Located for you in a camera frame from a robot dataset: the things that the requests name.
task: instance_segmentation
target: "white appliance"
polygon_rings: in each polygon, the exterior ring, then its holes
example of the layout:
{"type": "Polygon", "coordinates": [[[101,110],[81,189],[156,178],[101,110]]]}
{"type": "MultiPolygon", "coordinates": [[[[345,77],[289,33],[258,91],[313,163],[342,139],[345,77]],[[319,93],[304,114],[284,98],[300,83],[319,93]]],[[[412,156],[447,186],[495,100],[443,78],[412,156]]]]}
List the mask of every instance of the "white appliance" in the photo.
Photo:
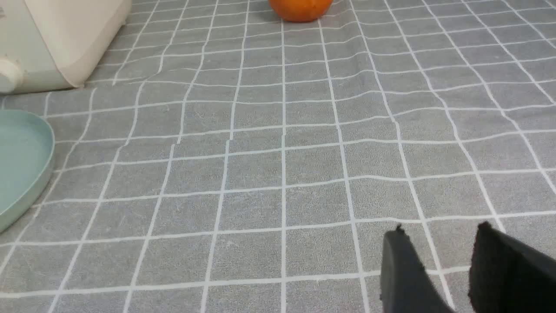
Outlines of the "white appliance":
{"type": "Polygon", "coordinates": [[[131,0],[0,0],[0,94],[79,87],[131,0]]]}

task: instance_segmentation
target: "gray fabric surface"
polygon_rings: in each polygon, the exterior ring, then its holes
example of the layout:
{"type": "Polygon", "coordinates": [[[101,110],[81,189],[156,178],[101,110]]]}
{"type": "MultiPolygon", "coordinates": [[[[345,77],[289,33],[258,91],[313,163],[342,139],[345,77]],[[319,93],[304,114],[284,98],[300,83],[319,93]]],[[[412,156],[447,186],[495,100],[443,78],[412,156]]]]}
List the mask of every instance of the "gray fabric surface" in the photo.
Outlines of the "gray fabric surface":
{"type": "Polygon", "coordinates": [[[556,257],[556,2],[425,1],[135,1],[84,89],[1,98],[57,160],[0,311],[380,312],[400,222],[459,312],[479,222],[556,257]]]}

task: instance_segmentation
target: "grid pattern tablecloth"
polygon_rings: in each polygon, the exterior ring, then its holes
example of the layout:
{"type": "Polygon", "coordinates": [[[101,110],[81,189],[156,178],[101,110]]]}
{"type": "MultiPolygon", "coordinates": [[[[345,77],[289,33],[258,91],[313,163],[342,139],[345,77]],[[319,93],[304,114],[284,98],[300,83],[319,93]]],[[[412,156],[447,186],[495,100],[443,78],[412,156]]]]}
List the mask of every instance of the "grid pattern tablecloth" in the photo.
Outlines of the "grid pattern tablecloth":
{"type": "Polygon", "coordinates": [[[556,256],[556,2],[141,0],[0,235],[1,312],[380,312],[403,223],[446,301],[476,225],[556,256]]]}

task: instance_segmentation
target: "mint green plate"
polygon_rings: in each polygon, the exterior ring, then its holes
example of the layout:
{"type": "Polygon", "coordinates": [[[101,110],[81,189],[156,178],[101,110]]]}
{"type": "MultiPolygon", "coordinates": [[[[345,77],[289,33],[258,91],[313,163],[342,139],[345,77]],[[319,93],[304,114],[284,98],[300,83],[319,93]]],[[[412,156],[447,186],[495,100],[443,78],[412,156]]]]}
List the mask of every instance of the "mint green plate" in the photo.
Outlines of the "mint green plate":
{"type": "Polygon", "coordinates": [[[54,131],[35,114],[0,110],[0,232],[46,187],[54,164],[54,131]]]}

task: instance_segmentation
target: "orange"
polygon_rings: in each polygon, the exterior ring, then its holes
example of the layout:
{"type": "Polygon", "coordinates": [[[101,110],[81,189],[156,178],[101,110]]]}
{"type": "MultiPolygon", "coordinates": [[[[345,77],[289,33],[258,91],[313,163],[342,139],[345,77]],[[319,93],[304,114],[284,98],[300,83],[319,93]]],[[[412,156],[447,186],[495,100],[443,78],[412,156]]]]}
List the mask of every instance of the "orange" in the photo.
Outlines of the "orange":
{"type": "Polygon", "coordinates": [[[332,0],[269,0],[272,9],[290,22],[311,22],[323,15],[332,0]]]}

